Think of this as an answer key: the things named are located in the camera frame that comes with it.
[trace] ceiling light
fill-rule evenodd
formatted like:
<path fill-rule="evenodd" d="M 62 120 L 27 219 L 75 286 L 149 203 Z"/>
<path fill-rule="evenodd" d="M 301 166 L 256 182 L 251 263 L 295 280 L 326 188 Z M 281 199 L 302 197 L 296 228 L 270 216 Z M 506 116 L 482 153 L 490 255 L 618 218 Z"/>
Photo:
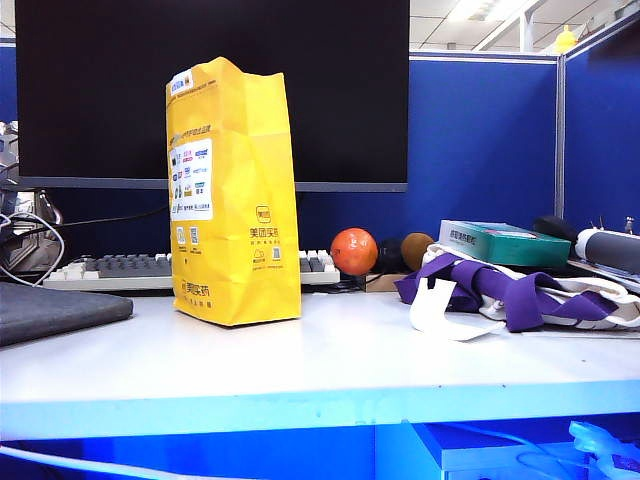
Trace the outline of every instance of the ceiling light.
<path fill-rule="evenodd" d="M 447 17 L 449 20 L 504 21 L 522 8 L 527 0 L 460 0 Z"/>
<path fill-rule="evenodd" d="M 487 13 L 485 20 L 492 21 L 505 21 L 509 18 L 513 12 L 522 8 L 526 3 L 526 0 L 498 0 L 494 2 L 493 7 Z"/>
<path fill-rule="evenodd" d="M 469 20 L 478 11 L 485 11 L 491 6 L 491 0 L 460 0 L 447 17 L 449 20 Z"/>

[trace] metal frame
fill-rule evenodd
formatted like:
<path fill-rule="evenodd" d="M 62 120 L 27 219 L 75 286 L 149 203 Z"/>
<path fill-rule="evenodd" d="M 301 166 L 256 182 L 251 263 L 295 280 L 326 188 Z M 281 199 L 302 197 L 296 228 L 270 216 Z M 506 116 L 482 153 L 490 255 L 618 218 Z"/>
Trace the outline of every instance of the metal frame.
<path fill-rule="evenodd" d="M 406 192 L 407 183 L 295 182 L 297 192 Z M 30 188 L 117 188 L 166 190 L 166 179 L 19 177 L 12 190 Z"/>
<path fill-rule="evenodd" d="M 482 42 L 473 48 L 473 51 L 482 51 L 491 47 L 500 40 L 500 38 L 502 38 L 502 36 L 509 31 L 517 21 L 520 22 L 520 51 L 531 51 L 533 47 L 533 35 L 531 33 L 533 13 L 546 2 L 547 0 L 529 1 L 529 3 L 525 4 L 524 7 L 507 18 L 498 28 L 487 35 Z"/>
<path fill-rule="evenodd" d="M 558 57 L 556 75 L 556 159 L 553 214 L 564 218 L 564 141 L 565 141 L 565 100 L 567 89 L 567 69 L 564 55 Z"/>
<path fill-rule="evenodd" d="M 602 42 L 608 40 L 612 36 L 616 35 L 618 32 L 621 32 L 625 28 L 633 25 L 634 23 L 640 21 L 640 12 L 635 12 L 629 15 L 628 17 L 621 18 L 620 20 L 612 23 L 611 25 L 603 28 L 598 33 L 586 39 L 584 42 L 576 45 L 575 48 L 569 50 L 565 56 L 567 60 L 570 60 L 578 55 L 581 55 L 589 50 L 591 50 L 596 45 L 601 44 Z"/>
<path fill-rule="evenodd" d="M 431 60 L 442 62 L 499 62 L 555 64 L 555 55 L 539 53 L 502 53 L 455 50 L 409 50 L 409 60 Z"/>

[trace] white desk surface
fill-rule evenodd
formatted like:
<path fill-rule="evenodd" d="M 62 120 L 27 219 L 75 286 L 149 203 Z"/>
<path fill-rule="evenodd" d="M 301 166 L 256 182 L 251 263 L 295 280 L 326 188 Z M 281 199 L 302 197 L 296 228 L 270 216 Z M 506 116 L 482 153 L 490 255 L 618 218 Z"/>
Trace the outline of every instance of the white desk surface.
<path fill-rule="evenodd" d="M 298 320 L 228 329 L 136 298 L 130 320 L 0 349 L 3 440 L 640 411 L 640 341 L 458 343 L 397 294 L 303 296 Z"/>

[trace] yellow object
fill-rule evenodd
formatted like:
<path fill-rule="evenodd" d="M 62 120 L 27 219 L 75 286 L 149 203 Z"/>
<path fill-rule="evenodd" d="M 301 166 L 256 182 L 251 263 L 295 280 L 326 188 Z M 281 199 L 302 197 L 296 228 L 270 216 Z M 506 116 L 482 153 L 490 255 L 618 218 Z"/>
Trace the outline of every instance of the yellow object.
<path fill-rule="evenodd" d="M 576 36 L 569 30 L 569 25 L 565 25 L 564 30 L 556 37 L 556 42 L 553 44 L 553 52 L 565 53 L 571 50 L 576 43 L 578 43 Z"/>
<path fill-rule="evenodd" d="M 174 306 L 239 325 L 300 316 L 282 74 L 219 57 L 166 87 Z"/>

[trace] green box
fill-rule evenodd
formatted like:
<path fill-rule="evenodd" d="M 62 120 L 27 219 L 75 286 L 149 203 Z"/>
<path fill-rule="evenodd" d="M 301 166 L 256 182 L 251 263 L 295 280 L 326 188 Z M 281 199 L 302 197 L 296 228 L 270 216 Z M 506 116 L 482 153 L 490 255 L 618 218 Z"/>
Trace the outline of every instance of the green box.
<path fill-rule="evenodd" d="M 506 223 L 442 220 L 442 245 L 500 265 L 562 267 L 571 242 Z"/>

